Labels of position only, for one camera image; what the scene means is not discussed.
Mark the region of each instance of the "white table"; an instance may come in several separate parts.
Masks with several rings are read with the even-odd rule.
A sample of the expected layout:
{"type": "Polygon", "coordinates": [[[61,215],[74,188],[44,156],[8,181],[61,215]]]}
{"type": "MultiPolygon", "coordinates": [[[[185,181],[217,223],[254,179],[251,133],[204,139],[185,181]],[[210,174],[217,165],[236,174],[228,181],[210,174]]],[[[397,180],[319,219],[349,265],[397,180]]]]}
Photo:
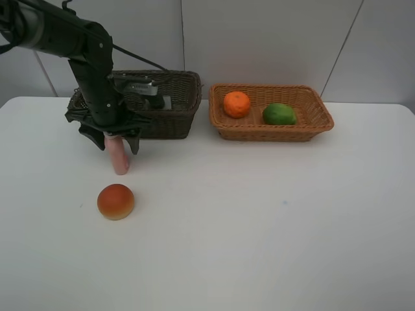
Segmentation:
{"type": "Polygon", "coordinates": [[[327,104],[309,143],[222,140],[203,102],[183,141],[142,141],[126,176],[64,118],[0,109],[0,309],[415,310],[415,117],[327,104]],[[137,205],[99,214],[112,183],[137,205]]]}

